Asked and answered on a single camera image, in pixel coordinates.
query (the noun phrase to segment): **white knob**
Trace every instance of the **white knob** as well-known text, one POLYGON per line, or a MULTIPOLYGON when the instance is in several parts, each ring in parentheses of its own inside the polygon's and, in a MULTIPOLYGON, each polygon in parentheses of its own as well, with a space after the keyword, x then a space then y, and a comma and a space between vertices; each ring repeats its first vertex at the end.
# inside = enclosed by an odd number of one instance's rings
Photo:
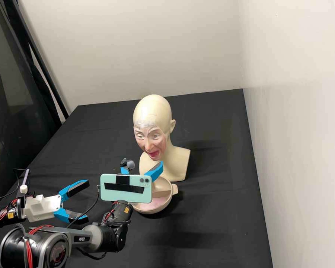
POLYGON ((20 186, 20 193, 27 194, 27 185, 20 186))

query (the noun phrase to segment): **mannequin head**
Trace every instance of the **mannequin head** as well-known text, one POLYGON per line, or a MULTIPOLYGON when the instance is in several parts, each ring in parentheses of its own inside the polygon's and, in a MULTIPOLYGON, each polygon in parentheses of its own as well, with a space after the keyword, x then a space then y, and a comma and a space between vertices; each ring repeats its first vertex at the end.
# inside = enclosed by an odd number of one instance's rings
POLYGON ((135 107, 133 123, 139 147, 151 160, 161 160, 166 149, 172 145, 170 134, 176 124, 168 101, 159 95, 142 98, 135 107))

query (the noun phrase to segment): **black pole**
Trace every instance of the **black pole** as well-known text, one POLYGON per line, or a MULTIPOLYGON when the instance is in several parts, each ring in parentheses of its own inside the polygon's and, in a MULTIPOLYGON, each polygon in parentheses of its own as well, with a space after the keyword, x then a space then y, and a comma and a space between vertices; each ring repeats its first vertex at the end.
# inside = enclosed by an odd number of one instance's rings
POLYGON ((60 107, 60 109, 62 111, 62 114, 63 114, 64 118, 67 119, 68 118, 67 110, 66 110, 66 108, 65 108, 65 106, 64 106, 64 104, 62 102, 62 99, 61 99, 61 97, 60 97, 60 95, 59 95, 59 93, 57 91, 57 88, 55 87, 55 84, 52 81, 52 78, 51 78, 51 76, 50 76, 50 74, 49 74, 49 72, 47 70, 47 67, 46 67, 46 65, 45 65, 45 63, 44 63, 44 61, 43 61, 43 59, 42 59, 42 57, 41 57, 41 55, 40 55, 40 53, 39 53, 39 51, 37 49, 37 46, 36 46, 36 44, 35 44, 32 36, 30 34, 30 31, 29 31, 26 23, 25 23, 25 20, 22 17, 22 14, 21 14, 20 9, 19 9, 19 5, 17 4, 16 0, 12 0, 12 2, 14 4, 15 10, 17 12, 17 15, 19 16, 19 18, 21 20, 21 23, 24 26, 26 35, 28 37, 28 42, 29 42, 29 44, 30 44, 30 46, 32 48, 32 51, 33 51, 33 53, 34 53, 37 61, 38 61, 38 64, 40 65, 40 67, 42 69, 42 72, 44 73, 44 76, 47 79, 47 82, 48 82, 48 84, 49 84, 49 86, 50 86, 50 88, 52 90, 53 95, 55 96, 55 99, 56 99, 56 101, 57 101, 57 103, 58 103, 58 105, 59 105, 59 107, 60 107))

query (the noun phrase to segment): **bowl handle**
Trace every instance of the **bowl handle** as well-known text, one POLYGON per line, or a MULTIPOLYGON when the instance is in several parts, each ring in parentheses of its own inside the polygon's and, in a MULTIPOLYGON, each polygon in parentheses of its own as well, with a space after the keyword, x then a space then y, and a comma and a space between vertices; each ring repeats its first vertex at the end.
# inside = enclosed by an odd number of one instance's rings
POLYGON ((176 195, 179 192, 178 186, 176 184, 171 185, 172 185, 172 195, 176 195))

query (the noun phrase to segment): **smartphone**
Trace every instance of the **smartphone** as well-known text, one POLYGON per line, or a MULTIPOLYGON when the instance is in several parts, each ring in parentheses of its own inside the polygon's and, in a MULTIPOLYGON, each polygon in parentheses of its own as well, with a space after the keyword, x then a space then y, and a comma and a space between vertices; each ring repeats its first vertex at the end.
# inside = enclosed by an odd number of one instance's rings
POLYGON ((102 174, 100 184, 100 198, 104 201, 150 203, 152 200, 151 176, 102 174))

